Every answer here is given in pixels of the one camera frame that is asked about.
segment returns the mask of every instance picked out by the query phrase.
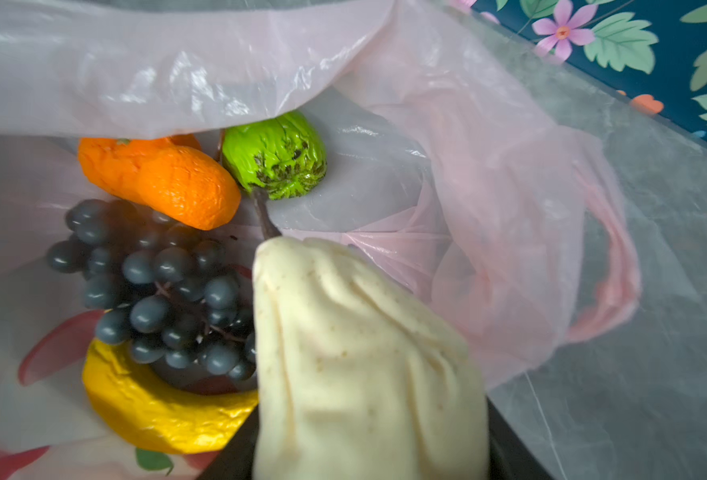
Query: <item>plastic bag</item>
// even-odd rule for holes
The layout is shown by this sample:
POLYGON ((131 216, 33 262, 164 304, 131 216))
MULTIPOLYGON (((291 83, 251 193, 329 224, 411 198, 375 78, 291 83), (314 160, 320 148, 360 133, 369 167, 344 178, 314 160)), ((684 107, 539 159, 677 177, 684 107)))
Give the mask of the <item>plastic bag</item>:
MULTIPOLYGON (((435 7, 0 2, 0 134, 155 138, 295 108, 319 128, 330 168, 311 195, 273 203, 275 223, 358 246, 464 334, 488 387, 630 318, 637 259, 598 140, 556 125, 435 7), (608 274, 570 325, 586 209, 608 231, 608 274)), ((62 322, 81 311, 80 280, 38 260, 66 236, 65 210, 101 196, 68 145, 0 137, 0 468, 35 456, 5 452, 52 446, 20 478, 136 478, 148 463, 84 397, 90 329, 62 322), (43 341, 59 353, 37 355, 43 341)), ((246 203, 218 231, 239 239, 244 261, 257 238, 246 203)), ((172 477, 197 471, 195 459, 174 464, 172 477)))

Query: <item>yellow lemon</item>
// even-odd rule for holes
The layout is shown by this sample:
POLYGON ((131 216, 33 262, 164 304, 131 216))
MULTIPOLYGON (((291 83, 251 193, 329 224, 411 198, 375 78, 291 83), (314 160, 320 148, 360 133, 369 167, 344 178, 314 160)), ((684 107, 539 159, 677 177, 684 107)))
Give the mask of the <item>yellow lemon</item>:
POLYGON ((93 340, 82 380, 92 408, 132 445, 172 455, 225 447, 258 404, 258 391, 203 396, 178 390, 138 365, 127 345, 93 340))

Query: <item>green fruit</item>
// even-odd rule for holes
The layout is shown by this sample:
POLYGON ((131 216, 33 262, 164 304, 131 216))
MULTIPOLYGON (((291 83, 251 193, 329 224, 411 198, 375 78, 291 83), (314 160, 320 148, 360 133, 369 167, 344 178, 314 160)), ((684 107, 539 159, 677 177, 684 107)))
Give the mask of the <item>green fruit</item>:
POLYGON ((327 173, 324 143, 299 111, 226 129, 223 156, 247 192, 263 187, 272 200, 305 195, 327 173))

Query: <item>fake orange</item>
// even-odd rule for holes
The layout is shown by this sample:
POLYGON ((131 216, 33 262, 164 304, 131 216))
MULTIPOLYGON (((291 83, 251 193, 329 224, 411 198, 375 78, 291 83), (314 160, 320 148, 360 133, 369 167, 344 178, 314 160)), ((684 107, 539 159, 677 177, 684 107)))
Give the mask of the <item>fake orange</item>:
POLYGON ((200 150, 193 135, 173 135, 155 140, 83 138, 77 157, 87 179, 116 197, 142 203, 136 181, 140 167, 166 147, 181 145, 200 150))
POLYGON ((199 230, 231 221, 242 200, 236 180, 190 147, 168 147, 146 159, 137 177, 142 203, 199 230))

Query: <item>floral wallpaper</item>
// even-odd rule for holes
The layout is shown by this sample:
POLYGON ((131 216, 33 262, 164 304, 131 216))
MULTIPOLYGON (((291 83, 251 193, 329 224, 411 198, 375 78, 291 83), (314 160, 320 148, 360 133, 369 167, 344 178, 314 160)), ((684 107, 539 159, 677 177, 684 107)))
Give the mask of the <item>floral wallpaper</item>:
POLYGON ((707 141, 707 0, 457 0, 707 141))

